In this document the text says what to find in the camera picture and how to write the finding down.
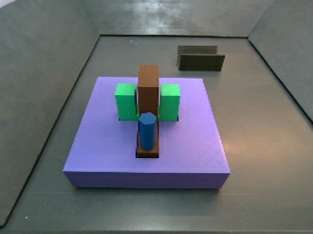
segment brown post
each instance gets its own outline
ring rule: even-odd
[[[139,114],[151,112],[159,117],[159,66],[140,65],[137,75],[137,106]],[[156,126],[156,139],[153,148],[145,151],[136,142],[136,157],[157,158],[159,157],[159,123]]]
[[[140,65],[137,76],[139,114],[151,112],[159,115],[159,66]]]

